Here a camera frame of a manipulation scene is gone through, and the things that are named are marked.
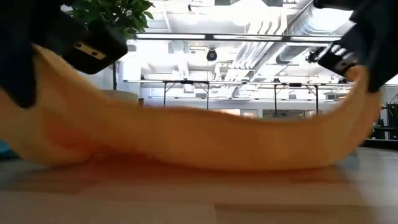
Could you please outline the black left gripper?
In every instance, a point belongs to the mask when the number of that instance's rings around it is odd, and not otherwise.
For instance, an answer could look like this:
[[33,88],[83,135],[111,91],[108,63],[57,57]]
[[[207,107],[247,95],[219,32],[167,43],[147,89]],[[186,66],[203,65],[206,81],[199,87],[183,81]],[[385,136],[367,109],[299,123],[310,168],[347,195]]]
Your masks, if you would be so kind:
[[95,74],[127,54],[122,34],[99,19],[84,24],[62,11],[74,1],[1,0],[1,71],[34,74],[33,45]]

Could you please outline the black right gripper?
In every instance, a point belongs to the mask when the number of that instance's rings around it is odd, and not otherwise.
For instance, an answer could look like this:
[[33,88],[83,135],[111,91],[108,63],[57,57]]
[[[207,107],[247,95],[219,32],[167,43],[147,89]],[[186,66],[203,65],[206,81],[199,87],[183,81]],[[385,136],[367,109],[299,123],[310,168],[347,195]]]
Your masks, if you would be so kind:
[[332,42],[318,64],[342,75],[350,67],[365,65],[368,92],[375,93],[397,75],[397,1],[314,1],[318,9],[351,11],[354,26]]

